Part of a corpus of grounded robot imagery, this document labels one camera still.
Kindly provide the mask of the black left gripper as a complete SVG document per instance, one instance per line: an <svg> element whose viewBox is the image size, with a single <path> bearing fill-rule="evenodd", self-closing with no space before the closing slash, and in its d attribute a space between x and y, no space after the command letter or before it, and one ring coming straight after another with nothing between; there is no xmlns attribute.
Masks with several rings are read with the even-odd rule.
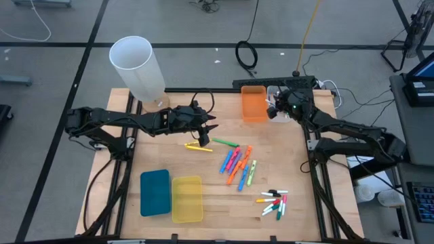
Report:
<svg viewBox="0 0 434 244"><path fill-rule="evenodd" d="M216 117L200 107L198 101L193 100L188 106L177 106L169 111L167 116L167 129L164 134L176 134L196 131L199 135L197 140L200 146L210 143L208 133L218 125L205 125L209 120Z"/></svg>

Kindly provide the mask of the orange plastic bin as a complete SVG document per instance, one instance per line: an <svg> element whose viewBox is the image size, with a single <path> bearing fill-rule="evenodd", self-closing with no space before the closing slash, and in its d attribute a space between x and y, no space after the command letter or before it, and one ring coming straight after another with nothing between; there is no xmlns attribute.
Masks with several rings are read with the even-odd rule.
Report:
<svg viewBox="0 0 434 244"><path fill-rule="evenodd" d="M246 85L241 88L242 117L247 123L264 123L267 115L267 90L262 85Z"/></svg>

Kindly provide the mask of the black object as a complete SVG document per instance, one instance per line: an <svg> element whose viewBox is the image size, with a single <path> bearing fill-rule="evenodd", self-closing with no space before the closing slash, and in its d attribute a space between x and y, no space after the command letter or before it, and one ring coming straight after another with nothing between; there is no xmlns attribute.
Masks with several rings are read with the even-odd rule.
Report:
<svg viewBox="0 0 434 244"><path fill-rule="evenodd" d="M14 115L11 106L0 104L0 131L2 131L7 123L13 118Z"/></svg>

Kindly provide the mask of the purple chunky highlighter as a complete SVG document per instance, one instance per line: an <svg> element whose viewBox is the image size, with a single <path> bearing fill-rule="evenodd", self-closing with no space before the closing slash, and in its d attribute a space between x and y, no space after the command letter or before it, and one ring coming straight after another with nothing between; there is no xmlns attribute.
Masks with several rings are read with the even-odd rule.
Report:
<svg viewBox="0 0 434 244"><path fill-rule="evenodd" d="M231 164L231 167L229 168L229 174L232 174L232 172L233 172L233 170L235 169L236 165L238 164L239 159L240 159L241 156L242 156L242 152L239 151L239 152L237 153L237 155L235 156L235 158L234 158L234 160L233 160L233 162L232 162L232 164Z"/></svg>

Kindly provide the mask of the black aluminium table frame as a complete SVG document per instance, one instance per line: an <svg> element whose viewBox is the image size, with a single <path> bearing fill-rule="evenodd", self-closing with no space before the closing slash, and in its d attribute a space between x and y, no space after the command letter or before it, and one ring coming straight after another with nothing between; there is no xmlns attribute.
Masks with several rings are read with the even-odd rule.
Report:
<svg viewBox="0 0 434 244"><path fill-rule="evenodd" d="M197 94L199 104L210 109L214 128L211 138L252 146L251 160L257 160L251 186L241 192L236 184L228 185L227 174L220 167L229 152L225 144L213 142L213 152L185 148L192 141L190 134L150 137L138 134L132 163L132 174L124 208L115 207L108 231L117 230L116 220L125 239L180 240L318 241L333 235L330 217L317 216L312 180L307 173L307 149L304 132L294 121L289 123L246 123L241 116L241 94L234 89L214 89ZM140 175L145 171L166 169L172 178L199 176L202 181L203 220L176 224L170 214L143 217L140 215ZM261 192L288 190L281 197L268 197ZM262 216L271 203L256 199L287 195L285 215L277 221L277 210Z"/></svg>

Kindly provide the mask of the pink chunky highlighter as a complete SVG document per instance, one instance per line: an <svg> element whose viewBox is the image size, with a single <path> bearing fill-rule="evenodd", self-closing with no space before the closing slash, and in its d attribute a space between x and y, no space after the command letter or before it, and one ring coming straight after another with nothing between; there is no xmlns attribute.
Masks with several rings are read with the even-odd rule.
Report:
<svg viewBox="0 0 434 244"><path fill-rule="evenodd" d="M240 147L239 146L233 151L233 154L231 155L231 157L229 159L229 162L226 165L226 170L227 170L228 173L230 173L230 168L232 167L232 164L234 163L235 158L237 157L239 151L240 151Z"/></svg>

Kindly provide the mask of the green slim highlighter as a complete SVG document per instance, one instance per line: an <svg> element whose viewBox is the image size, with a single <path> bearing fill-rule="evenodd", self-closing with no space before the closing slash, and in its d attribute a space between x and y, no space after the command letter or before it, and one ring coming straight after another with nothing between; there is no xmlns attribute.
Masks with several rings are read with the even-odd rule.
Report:
<svg viewBox="0 0 434 244"><path fill-rule="evenodd" d="M227 146L235 147L235 148L240 146L238 143L229 142L229 141L221 140L221 139L218 139L218 138L212 138L212 141L213 142L217 142L217 143L221 143L221 144L225 144Z"/></svg>

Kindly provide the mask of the grey metal base bar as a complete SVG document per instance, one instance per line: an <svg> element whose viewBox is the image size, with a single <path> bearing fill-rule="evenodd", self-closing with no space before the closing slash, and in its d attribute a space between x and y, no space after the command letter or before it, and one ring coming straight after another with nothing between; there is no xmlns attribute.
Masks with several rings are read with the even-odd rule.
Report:
<svg viewBox="0 0 434 244"><path fill-rule="evenodd" d="M67 8L72 7L72 0L11 0L14 5L63 5Z"/></svg>
<svg viewBox="0 0 434 244"><path fill-rule="evenodd" d="M10 83L14 85L31 86L33 82L30 77L13 76L13 75L0 75L0 83Z"/></svg>

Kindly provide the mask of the yellow plastic bin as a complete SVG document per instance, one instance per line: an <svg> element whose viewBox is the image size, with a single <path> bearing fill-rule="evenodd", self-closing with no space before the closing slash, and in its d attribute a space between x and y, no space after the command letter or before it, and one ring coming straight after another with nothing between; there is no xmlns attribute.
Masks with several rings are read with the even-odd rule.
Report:
<svg viewBox="0 0 434 244"><path fill-rule="evenodd" d="M176 224L203 220L202 181L199 176L172 180L172 222Z"/></svg>

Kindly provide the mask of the teal plastic bin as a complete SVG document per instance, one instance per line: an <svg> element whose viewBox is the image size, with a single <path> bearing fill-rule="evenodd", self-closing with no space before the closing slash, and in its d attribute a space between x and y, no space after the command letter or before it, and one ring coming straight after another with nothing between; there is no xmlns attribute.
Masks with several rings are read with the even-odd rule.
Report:
<svg viewBox="0 0 434 244"><path fill-rule="evenodd" d="M144 217L171 212L170 174L166 169L140 175L140 214Z"/></svg>

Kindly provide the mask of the orange chunky highlighter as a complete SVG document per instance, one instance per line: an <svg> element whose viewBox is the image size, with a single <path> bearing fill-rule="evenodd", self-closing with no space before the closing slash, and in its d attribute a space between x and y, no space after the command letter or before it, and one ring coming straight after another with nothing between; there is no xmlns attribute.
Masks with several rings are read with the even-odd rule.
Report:
<svg viewBox="0 0 434 244"><path fill-rule="evenodd" d="M239 168L241 167L241 165L242 165L242 161L238 161L237 164L235 165L235 167L234 167L233 171L231 172L228 180L226 181L226 183L228 185L232 184L233 179L235 177L235 174L237 173L237 171L239 170Z"/></svg>
<svg viewBox="0 0 434 244"><path fill-rule="evenodd" d="M245 169L248 160L250 158L251 152L252 152L252 146L249 145L245 151L244 158L241 160L241 165L240 165L241 169Z"/></svg>

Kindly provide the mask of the grey desk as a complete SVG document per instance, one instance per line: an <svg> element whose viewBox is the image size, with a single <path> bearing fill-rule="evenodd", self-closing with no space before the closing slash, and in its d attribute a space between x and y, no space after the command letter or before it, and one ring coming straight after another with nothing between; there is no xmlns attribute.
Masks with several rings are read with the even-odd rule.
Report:
<svg viewBox="0 0 434 244"><path fill-rule="evenodd" d="M418 166L409 163L397 165L395 183L398 188L409 194L407 182L434 184L434 167ZM422 223L416 218L413 204L405 200L405 205L397 212L402 237L413 244L434 244L434 224Z"/></svg>

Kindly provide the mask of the black diagonal bar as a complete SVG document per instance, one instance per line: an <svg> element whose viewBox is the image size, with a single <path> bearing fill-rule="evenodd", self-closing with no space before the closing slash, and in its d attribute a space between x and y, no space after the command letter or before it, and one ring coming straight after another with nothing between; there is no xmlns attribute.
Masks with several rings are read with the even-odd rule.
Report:
<svg viewBox="0 0 434 244"><path fill-rule="evenodd" d="M365 162L356 161L356 165L350 168L349 173L352 180L358 180L393 168L396 165L397 163L381 163L376 159L371 159Z"/></svg>

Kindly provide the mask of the black keyboard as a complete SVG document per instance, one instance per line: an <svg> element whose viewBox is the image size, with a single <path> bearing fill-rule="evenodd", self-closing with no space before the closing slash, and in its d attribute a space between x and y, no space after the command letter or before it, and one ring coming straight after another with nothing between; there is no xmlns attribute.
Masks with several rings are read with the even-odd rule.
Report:
<svg viewBox="0 0 434 244"><path fill-rule="evenodd" d="M434 224L434 183L407 182L407 186L417 220Z"/></svg>

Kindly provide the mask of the light green chunky highlighter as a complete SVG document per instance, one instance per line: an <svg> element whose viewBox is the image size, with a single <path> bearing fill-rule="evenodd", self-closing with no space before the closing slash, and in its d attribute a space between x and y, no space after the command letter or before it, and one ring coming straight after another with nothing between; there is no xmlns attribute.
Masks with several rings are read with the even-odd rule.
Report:
<svg viewBox="0 0 434 244"><path fill-rule="evenodd" d="M247 183L246 183L247 186L251 186L251 184L252 184L252 179L254 177L254 173L255 173L255 169L256 169L256 164L257 164L257 160L253 160L252 164L251 164L251 167L250 167L249 174L248 174L248 179L247 179Z"/></svg>

